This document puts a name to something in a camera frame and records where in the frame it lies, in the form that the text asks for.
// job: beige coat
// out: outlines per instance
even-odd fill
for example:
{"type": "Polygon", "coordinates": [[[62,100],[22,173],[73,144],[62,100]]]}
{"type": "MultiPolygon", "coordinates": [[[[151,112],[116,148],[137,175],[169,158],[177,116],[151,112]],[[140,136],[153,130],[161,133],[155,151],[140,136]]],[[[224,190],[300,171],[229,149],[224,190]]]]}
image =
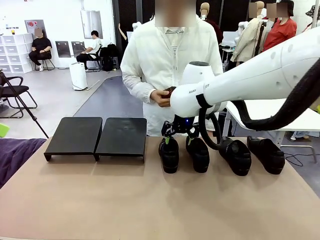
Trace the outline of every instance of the beige coat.
{"type": "Polygon", "coordinates": [[[249,22],[249,25],[243,30],[239,42],[235,47],[233,52],[233,56],[231,58],[232,62],[246,62],[250,60],[255,51],[256,39],[259,36],[259,20],[261,16],[258,18],[254,18],[249,22]]]}

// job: cable wire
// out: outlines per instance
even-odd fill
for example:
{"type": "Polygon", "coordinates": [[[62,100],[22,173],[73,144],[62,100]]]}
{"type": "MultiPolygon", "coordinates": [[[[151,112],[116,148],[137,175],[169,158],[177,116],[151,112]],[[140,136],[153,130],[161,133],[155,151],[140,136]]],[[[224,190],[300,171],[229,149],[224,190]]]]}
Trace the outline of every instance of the cable wire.
{"type": "Polygon", "coordinates": [[[301,154],[301,153],[297,153],[297,154],[285,153],[284,155],[290,155],[290,156],[287,156],[285,160],[287,160],[289,163],[296,165],[298,167],[303,167],[304,164],[296,156],[313,156],[313,154],[301,154]],[[294,158],[300,164],[294,163],[288,160],[288,158],[294,158]]]}

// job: black shoe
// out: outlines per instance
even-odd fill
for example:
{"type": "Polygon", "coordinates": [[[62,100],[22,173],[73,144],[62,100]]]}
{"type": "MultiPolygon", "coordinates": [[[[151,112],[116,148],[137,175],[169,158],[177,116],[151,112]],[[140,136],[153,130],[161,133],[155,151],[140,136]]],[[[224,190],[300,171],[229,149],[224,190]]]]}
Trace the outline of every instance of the black shoe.
{"type": "Polygon", "coordinates": [[[248,136],[247,145],[268,173],[278,175],[282,172],[285,166],[285,154],[270,139],[248,136]]]}
{"type": "Polygon", "coordinates": [[[206,173],[210,163],[209,151],[201,138],[195,138],[189,145],[189,136],[186,138],[185,148],[192,157],[193,169],[200,174],[206,173]]]}
{"type": "Polygon", "coordinates": [[[219,153],[236,175],[246,176],[248,174],[251,167],[251,154],[242,141],[223,137],[219,153]]]}
{"type": "Polygon", "coordinates": [[[163,138],[159,145],[159,155],[161,157],[163,170],[167,174],[174,174],[178,170],[179,145],[177,141],[170,137],[169,143],[163,138]]]}

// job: table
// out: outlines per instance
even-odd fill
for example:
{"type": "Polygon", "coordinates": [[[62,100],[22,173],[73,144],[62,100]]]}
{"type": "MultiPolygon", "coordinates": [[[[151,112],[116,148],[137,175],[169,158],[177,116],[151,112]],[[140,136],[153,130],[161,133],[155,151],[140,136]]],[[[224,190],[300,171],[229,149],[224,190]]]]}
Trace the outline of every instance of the table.
{"type": "MultiPolygon", "coordinates": [[[[266,119],[275,115],[282,107],[286,99],[272,99],[272,100],[246,100],[248,113],[252,120],[266,119]]],[[[231,116],[237,121],[237,123],[244,129],[248,129],[241,121],[240,114],[236,106],[228,102],[227,114],[225,117],[222,136],[228,135],[228,129],[231,121],[231,116]]],[[[317,163],[317,156],[312,146],[308,145],[282,145],[283,139],[287,131],[303,131],[303,132],[320,132],[320,114],[307,109],[302,115],[294,120],[289,125],[276,130],[276,134],[273,137],[274,143],[280,147],[296,147],[296,148],[311,148],[314,161],[317,163]]]]}
{"type": "Polygon", "coordinates": [[[222,61],[224,60],[224,56],[225,56],[225,52],[226,52],[226,59],[224,61],[224,72],[228,70],[228,66],[229,66],[229,53],[233,53],[235,50],[234,49],[227,49],[227,48],[223,48],[222,49],[222,61]]]}
{"type": "Polygon", "coordinates": [[[147,137],[144,165],[89,155],[47,162],[44,143],[0,189],[0,238],[319,239],[320,199],[290,164],[271,175],[252,155],[240,177],[210,150],[208,172],[200,174],[178,137],[179,169],[166,174],[161,139],[147,137]]]}

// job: black pants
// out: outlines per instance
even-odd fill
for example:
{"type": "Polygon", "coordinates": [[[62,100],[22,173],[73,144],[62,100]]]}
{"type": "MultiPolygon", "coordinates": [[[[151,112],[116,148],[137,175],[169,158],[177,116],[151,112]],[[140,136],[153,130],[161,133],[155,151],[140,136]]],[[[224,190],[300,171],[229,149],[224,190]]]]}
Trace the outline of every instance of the black pants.
{"type": "Polygon", "coordinates": [[[39,53],[38,51],[32,51],[29,53],[29,58],[31,59],[31,61],[38,66],[41,65],[39,60],[47,60],[47,59],[51,59],[51,57],[52,56],[50,51],[43,52],[43,53],[39,53]]]}
{"type": "Polygon", "coordinates": [[[86,53],[81,53],[79,56],[76,57],[76,60],[79,62],[79,63],[84,63],[84,68],[85,70],[87,70],[87,61],[90,61],[90,57],[88,54],[86,53]]]}

